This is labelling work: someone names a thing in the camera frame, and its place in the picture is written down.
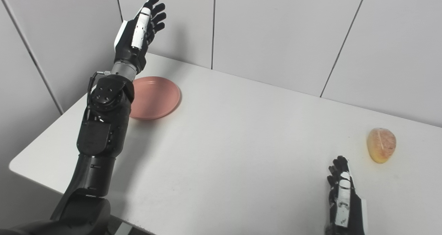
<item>pink plate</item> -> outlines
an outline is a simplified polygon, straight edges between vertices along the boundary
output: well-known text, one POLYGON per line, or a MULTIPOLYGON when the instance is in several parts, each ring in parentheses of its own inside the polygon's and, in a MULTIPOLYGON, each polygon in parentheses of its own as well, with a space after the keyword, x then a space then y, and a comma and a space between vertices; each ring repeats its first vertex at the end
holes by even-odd
POLYGON ((153 120, 164 117, 175 109, 180 101, 180 89, 172 81, 148 76, 134 81, 135 99, 130 117, 153 120))

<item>bread roll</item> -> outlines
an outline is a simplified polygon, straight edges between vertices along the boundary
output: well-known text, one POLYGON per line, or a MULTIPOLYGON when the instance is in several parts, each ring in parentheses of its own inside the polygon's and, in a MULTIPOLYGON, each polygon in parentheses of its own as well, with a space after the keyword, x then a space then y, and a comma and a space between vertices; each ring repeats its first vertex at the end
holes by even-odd
POLYGON ((385 163, 396 149, 396 137, 384 128, 374 128, 367 139, 368 152, 376 163, 385 163))

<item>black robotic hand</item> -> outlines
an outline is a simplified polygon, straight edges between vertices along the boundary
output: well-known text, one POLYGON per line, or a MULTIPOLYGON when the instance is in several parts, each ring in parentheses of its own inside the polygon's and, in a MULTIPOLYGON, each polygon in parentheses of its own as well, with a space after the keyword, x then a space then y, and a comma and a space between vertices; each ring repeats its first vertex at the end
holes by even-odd
POLYGON ((343 156, 333 160, 328 168, 331 175, 327 177, 330 184, 330 224, 326 235, 365 235, 363 223, 363 206, 356 194, 352 176, 349 173, 348 161, 343 156))
POLYGON ((123 21, 115 38, 115 60, 130 63, 141 72, 146 65, 146 52, 155 34, 164 29, 166 9, 159 0, 148 0, 138 11, 134 19, 123 21))

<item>table surface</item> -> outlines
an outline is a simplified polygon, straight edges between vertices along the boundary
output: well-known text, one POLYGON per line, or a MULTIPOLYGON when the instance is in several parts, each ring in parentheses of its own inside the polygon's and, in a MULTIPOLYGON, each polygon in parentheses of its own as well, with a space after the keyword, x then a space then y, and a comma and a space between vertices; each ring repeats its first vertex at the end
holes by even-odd
MULTIPOLYGON (((182 92, 178 108, 130 120, 107 198, 112 214, 157 235, 323 234, 327 168, 351 162, 370 234, 442 230, 442 128, 148 54, 139 75, 182 92), (374 163, 366 136, 390 129, 397 148, 374 163)), ((86 99, 10 164, 60 193, 71 179, 86 99)))

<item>white wall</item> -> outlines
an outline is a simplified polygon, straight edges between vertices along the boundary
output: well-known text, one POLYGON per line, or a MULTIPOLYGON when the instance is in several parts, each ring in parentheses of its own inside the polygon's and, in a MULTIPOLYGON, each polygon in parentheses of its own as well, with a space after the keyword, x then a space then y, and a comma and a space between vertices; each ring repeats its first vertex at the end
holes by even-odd
POLYGON ((63 111, 109 70, 120 28, 117 0, 6 0, 63 111))
POLYGON ((213 69, 319 96, 361 0, 216 0, 213 69))
POLYGON ((1 2, 0 45, 0 227, 8 228, 48 219, 60 198, 8 169, 60 113, 1 2))
MULTIPOLYGON (((134 18, 146 1, 120 0, 123 19, 134 18)), ((160 1, 166 4, 166 28, 156 35, 149 52, 210 68, 213 0, 160 1)))
POLYGON ((441 10, 364 0, 323 97, 442 126, 441 10))

